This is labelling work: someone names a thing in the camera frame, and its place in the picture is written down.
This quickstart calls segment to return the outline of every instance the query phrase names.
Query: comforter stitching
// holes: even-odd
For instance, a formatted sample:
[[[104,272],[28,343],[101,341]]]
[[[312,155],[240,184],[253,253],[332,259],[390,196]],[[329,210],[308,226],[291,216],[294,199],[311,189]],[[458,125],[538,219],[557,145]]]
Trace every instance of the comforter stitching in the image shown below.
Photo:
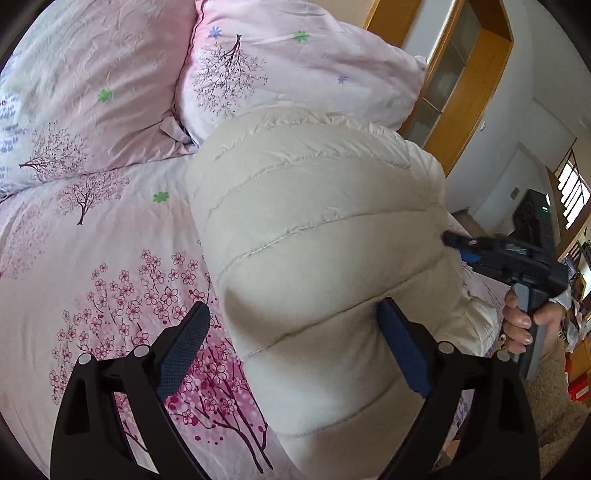
[[[441,261],[445,260],[446,258],[447,258],[447,257],[446,257],[446,255],[445,255],[445,254],[443,254],[443,255],[442,255],[442,256],[440,256],[440,257],[439,257],[437,260],[435,260],[434,262],[430,262],[430,263],[428,264],[428,266],[426,266],[425,268],[422,268],[422,269],[421,269],[421,270],[419,270],[418,272],[415,272],[415,273],[414,273],[414,274],[413,274],[411,277],[409,277],[409,278],[406,278],[405,280],[403,280],[402,282],[400,282],[400,283],[399,283],[398,285],[396,285],[395,287],[393,287],[393,288],[389,288],[389,289],[385,290],[384,292],[382,292],[382,293],[381,293],[381,294],[379,294],[379,295],[375,295],[375,296],[373,296],[373,297],[371,297],[371,298],[368,298],[368,299],[365,299],[365,300],[363,300],[363,301],[360,301],[359,303],[356,303],[356,304],[355,304],[355,305],[353,305],[352,307],[349,307],[349,308],[346,308],[346,309],[344,309],[344,310],[341,310],[341,311],[339,311],[339,312],[333,313],[331,316],[329,316],[329,317],[325,317],[325,318],[322,318],[322,319],[318,320],[317,322],[314,322],[314,323],[311,323],[311,324],[309,324],[309,325],[306,325],[305,327],[303,327],[303,328],[299,329],[298,331],[295,331],[295,332],[288,332],[288,333],[284,334],[282,337],[280,337],[279,339],[277,339],[275,342],[273,342],[273,343],[270,343],[269,345],[265,345],[264,347],[261,347],[261,348],[259,348],[258,350],[255,350],[254,352],[251,352],[251,353],[249,353],[249,354],[248,354],[246,357],[244,357],[244,359],[243,359],[242,361],[243,361],[244,363],[246,363],[246,361],[247,361],[249,358],[252,358],[252,357],[253,357],[253,356],[255,356],[256,354],[258,354],[258,353],[261,353],[261,352],[263,352],[263,351],[265,351],[265,350],[269,350],[270,348],[273,348],[275,345],[279,344],[280,342],[282,342],[282,341],[283,341],[283,340],[285,340],[286,338],[293,337],[293,336],[297,336],[297,335],[299,335],[299,334],[301,334],[301,333],[305,332],[306,330],[309,330],[309,329],[311,329],[311,328],[314,328],[314,327],[316,327],[316,326],[318,326],[318,325],[322,325],[322,323],[324,323],[324,322],[327,322],[328,320],[332,320],[334,317],[336,317],[336,316],[338,316],[338,315],[340,315],[340,314],[342,314],[342,313],[348,312],[348,311],[350,311],[350,310],[353,310],[353,309],[355,309],[355,308],[357,308],[357,307],[359,307],[359,306],[363,305],[364,303],[367,303],[367,302],[369,302],[369,301],[375,301],[375,300],[377,300],[377,299],[382,299],[382,298],[384,298],[386,295],[388,295],[388,294],[392,294],[392,293],[393,293],[393,292],[395,292],[395,291],[396,291],[396,290],[397,290],[399,287],[402,287],[402,286],[404,286],[405,284],[407,284],[407,283],[408,283],[410,280],[412,280],[412,279],[413,279],[414,277],[416,277],[417,275],[420,275],[420,274],[422,274],[422,273],[425,273],[426,271],[428,271],[428,270],[432,269],[432,268],[433,268],[435,265],[437,265],[439,262],[441,262]]]
[[[231,189],[227,190],[226,193],[218,200],[218,202],[208,211],[207,213],[207,217],[206,220],[209,220],[211,218],[212,213],[219,208],[222,203],[232,194],[232,193],[236,193],[239,192],[240,190],[242,190],[250,181],[254,181],[257,180],[259,178],[261,178],[262,176],[266,175],[267,173],[270,173],[272,171],[275,170],[280,170],[282,168],[287,168],[293,165],[301,165],[303,163],[305,163],[308,160],[314,160],[315,158],[319,158],[319,157],[332,157],[332,155],[334,154],[338,154],[339,155],[339,159],[344,159],[344,158],[357,158],[358,160],[361,161],[378,161],[381,163],[386,164],[388,167],[391,168],[406,168],[403,165],[398,165],[398,164],[393,164],[390,162],[387,162],[379,157],[372,157],[372,156],[368,156],[368,157],[361,157],[357,154],[355,155],[343,155],[337,151],[331,152],[331,153],[326,153],[324,151],[322,152],[317,152],[315,155],[309,155],[307,157],[299,157],[294,161],[290,161],[290,160],[284,160],[282,163],[279,164],[275,164],[273,166],[270,167],[266,167],[263,168],[261,170],[259,170],[258,172],[256,172],[253,176],[249,176],[245,181],[243,181],[240,185],[237,185],[235,187],[232,187]]]
[[[223,276],[227,273],[227,271],[230,269],[230,267],[232,267],[234,264],[236,264],[237,262],[240,263],[242,262],[245,258],[250,257],[251,255],[254,255],[256,253],[259,253],[260,251],[264,250],[265,248],[270,247],[271,245],[276,244],[277,242],[280,242],[282,240],[284,240],[285,238],[287,238],[288,236],[293,235],[294,233],[300,233],[300,232],[305,232],[306,230],[312,230],[316,227],[319,226],[323,226],[323,225],[328,225],[330,223],[334,223],[334,222],[340,222],[341,220],[350,220],[352,218],[357,218],[357,217],[363,217],[363,216],[371,216],[371,215],[385,215],[388,213],[400,213],[400,212],[426,212],[426,210],[422,210],[422,209],[410,209],[405,207],[403,210],[386,210],[384,212],[364,212],[364,213],[358,213],[357,215],[350,215],[347,217],[341,217],[341,218],[336,218],[334,220],[328,220],[326,222],[322,222],[322,223],[318,223],[316,225],[311,225],[311,226],[305,226],[305,227],[296,227],[292,230],[289,230],[285,235],[273,240],[272,242],[256,249],[253,250],[252,252],[249,252],[247,254],[242,254],[239,255],[237,257],[232,258],[228,264],[220,270],[219,274],[217,275],[217,282],[218,284],[222,283],[222,278]]]
[[[216,155],[213,158],[212,163],[217,162],[221,157],[223,157],[226,153],[228,153],[230,150],[233,150],[234,148],[238,147],[239,145],[241,145],[242,143],[244,143],[246,141],[247,138],[249,137],[254,137],[256,134],[262,133],[262,132],[268,132],[273,130],[274,128],[279,128],[279,127],[299,127],[300,125],[327,125],[329,127],[338,127],[338,128],[347,128],[348,130],[351,131],[356,131],[356,132],[365,132],[373,137],[375,137],[377,140],[380,141],[380,143],[382,143],[384,145],[384,147],[386,147],[386,143],[384,143],[380,137],[385,137],[388,138],[388,135],[386,134],[387,132],[391,132],[388,131],[387,129],[383,128],[384,131],[382,132],[375,132],[374,129],[376,128],[376,125],[373,124],[369,124],[369,125],[365,125],[364,127],[361,126],[360,122],[357,122],[356,120],[352,119],[352,118],[348,118],[348,117],[342,117],[341,118],[337,118],[337,120],[339,120],[339,122],[323,122],[321,119],[317,118],[317,117],[306,117],[306,118],[302,118],[299,119],[298,121],[293,121],[290,123],[286,123],[286,124],[278,124],[277,122],[271,122],[271,120],[267,120],[267,123],[271,123],[270,126],[266,126],[266,125],[257,125],[253,130],[249,130],[248,132],[244,133],[243,135],[241,135],[240,137],[238,137],[236,140],[233,141],[233,143],[231,143],[228,147],[225,147],[224,149],[222,149],[220,151],[220,153],[218,155]],[[350,128],[348,126],[349,123],[354,122],[353,124],[356,126],[361,126],[361,128]],[[400,152],[398,151],[398,148],[395,148],[396,153],[398,153],[403,159],[405,158],[405,155],[408,155],[408,147],[406,145],[406,143],[404,143],[404,147],[406,149],[406,152]],[[401,168],[410,168],[410,162],[407,160],[406,164],[401,166]]]

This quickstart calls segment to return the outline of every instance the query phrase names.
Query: cherry blossom print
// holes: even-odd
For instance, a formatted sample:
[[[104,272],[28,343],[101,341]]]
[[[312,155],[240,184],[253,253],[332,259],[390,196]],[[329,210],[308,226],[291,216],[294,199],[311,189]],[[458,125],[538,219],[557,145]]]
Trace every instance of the cherry blossom print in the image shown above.
[[[68,347],[61,351],[61,355],[64,358],[64,362],[70,362],[70,360],[72,360],[72,352],[70,352]]]
[[[203,400],[203,406],[207,411],[214,411],[217,406],[217,400],[213,397],[205,398]]]
[[[125,313],[127,314],[127,317],[130,322],[133,322],[134,320],[139,320],[139,314],[141,313],[141,309],[139,308],[139,301],[130,301]]]
[[[185,410],[183,413],[181,413],[182,417],[183,417],[183,423],[185,425],[196,425],[197,423],[199,423],[199,420],[197,419],[196,415],[189,409]]]
[[[216,353],[220,360],[226,361],[228,359],[228,355],[230,355],[230,349],[225,345],[225,343],[222,343],[220,346],[216,347]]]
[[[127,347],[125,345],[122,345],[121,348],[117,349],[117,358],[123,358],[125,356],[127,356],[129,352],[127,351]]]
[[[236,411],[236,400],[233,398],[223,398],[220,402],[219,408],[224,415],[234,413]]]
[[[161,301],[156,302],[156,307],[154,308],[154,313],[158,316],[160,320],[164,317],[168,318],[168,310],[166,309],[166,304],[162,303]]]
[[[150,338],[150,334],[148,332],[142,332],[141,330],[138,330],[138,333],[135,334],[132,341],[134,346],[148,345],[148,338]]]
[[[181,321],[184,319],[185,314],[187,313],[187,307],[185,305],[176,306],[173,308],[173,319]]]
[[[191,375],[185,375],[185,378],[183,378],[183,383],[181,384],[179,391],[182,393],[185,393],[185,392],[190,392],[192,390],[193,390],[193,377]]]
[[[164,293],[160,297],[160,300],[162,301],[162,303],[165,303],[166,305],[171,305],[173,303],[177,303],[178,302],[178,289],[175,288],[175,289],[171,290],[169,287],[166,287],[164,289]]]
[[[176,252],[172,257],[170,257],[173,259],[173,264],[174,265],[183,265],[184,262],[184,257],[183,254],[181,252]]]
[[[90,286],[99,280],[105,285],[100,293],[91,287],[94,293],[87,303],[88,309],[70,315],[69,321],[65,317],[60,319],[65,322],[62,323],[65,328],[61,329],[61,335],[56,332],[57,344],[51,350],[54,362],[49,369],[51,399],[59,404],[76,364],[74,359],[83,352],[91,353],[98,360],[123,358],[136,346],[149,345],[166,326],[177,325],[195,301],[202,301],[210,308],[213,327],[178,392],[165,400],[164,407],[179,432],[191,439],[187,442],[189,448],[190,442],[210,442],[208,447],[214,448],[231,438],[239,442],[236,445],[242,445],[243,451],[237,451],[237,455],[249,456],[260,473],[270,471],[273,466],[267,455],[267,422],[248,387],[243,364],[223,328],[206,266],[202,264],[192,271],[187,256],[184,251],[159,256],[155,251],[140,249],[135,263],[122,264],[115,269],[111,265],[106,271],[98,266],[99,276],[94,279],[92,269],[89,275],[84,275]],[[191,256],[199,258],[201,254]],[[185,269],[178,268],[181,263]],[[174,271],[173,275],[162,273]],[[64,305],[62,310],[72,312],[77,304],[78,300]],[[117,394],[115,400],[126,436],[145,449],[126,396]]]
[[[199,290],[189,290],[189,297],[191,298],[191,300],[194,300],[194,301],[205,300],[205,294]]]
[[[121,338],[125,340],[125,337],[129,336],[129,325],[122,323],[121,327],[119,328],[119,334],[121,335]]]
[[[51,386],[56,387],[56,386],[58,386],[58,384],[60,382],[60,376],[56,373],[55,370],[52,370],[51,373],[49,374],[49,380],[50,380]]]
[[[226,365],[216,365],[214,363],[209,364],[207,376],[213,385],[219,385],[228,378],[226,375]]]
[[[122,297],[129,297],[132,293],[135,293],[134,286],[131,283],[126,283],[121,287],[119,295]]]
[[[181,273],[181,278],[185,285],[193,285],[196,276],[192,274],[190,270],[187,270],[185,273]]]
[[[74,338],[76,338],[76,328],[70,325],[68,328],[68,333],[66,335],[68,342],[71,342]]]
[[[162,273],[160,270],[157,270],[154,273],[154,283],[158,283],[158,284],[162,284],[164,283],[164,273]]]
[[[155,290],[150,289],[148,293],[144,293],[144,298],[146,299],[146,305],[156,305],[159,297]]]
[[[92,333],[97,333],[101,329],[102,325],[103,322],[100,318],[93,317],[93,319],[90,321],[90,331]]]

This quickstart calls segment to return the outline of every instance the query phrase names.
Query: sleeve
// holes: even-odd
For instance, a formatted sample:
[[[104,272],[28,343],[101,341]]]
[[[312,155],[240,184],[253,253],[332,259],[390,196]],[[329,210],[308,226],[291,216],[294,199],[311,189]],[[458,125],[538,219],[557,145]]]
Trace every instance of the sleeve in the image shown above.
[[[570,401],[564,364],[564,346],[558,340],[540,363],[536,381],[524,382],[538,434],[542,478],[565,454],[589,415],[582,403]]]

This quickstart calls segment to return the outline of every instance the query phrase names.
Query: wooden cabinet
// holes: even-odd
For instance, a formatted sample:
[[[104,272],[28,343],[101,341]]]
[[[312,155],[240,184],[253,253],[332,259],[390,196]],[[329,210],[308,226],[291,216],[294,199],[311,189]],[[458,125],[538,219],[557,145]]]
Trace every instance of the wooden cabinet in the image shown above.
[[[587,338],[570,354],[569,383],[583,374],[591,374],[591,339]]]

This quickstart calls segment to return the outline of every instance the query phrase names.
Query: finger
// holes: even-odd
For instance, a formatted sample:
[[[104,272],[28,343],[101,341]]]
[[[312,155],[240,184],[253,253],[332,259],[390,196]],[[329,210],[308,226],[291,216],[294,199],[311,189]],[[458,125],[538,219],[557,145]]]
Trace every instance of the finger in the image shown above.
[[[509,290],[507,295],[505,295],[505,305],[507,305],[510,309],[517,308],[517,295],[513,290]]]
[[[563,308],[557,303],[547,303],[540,310],[534,313],[534,322],[537,325],[549,325],[550,323],[562,320]]]
[[[525,312],[522,312],[520,309],[511,309],[509,307],[504,307],[503,318],[507,322],[512,323],[513,325],[521,328],[531,327],[530,316],[527,315]]]
[[[534,341],[534,338],[531,336],[530,332],[523,328],[512,325],[509,322],[505,322],[503,324],[503,331],[506,333],[507,337],[521,343],[522,345],[530,345]]]
[[[516,342],[510,338],[508,338],[505,342],[505,349],[509,350],[511,353],[516,353],[517,355],[525,353],[525,345]]]

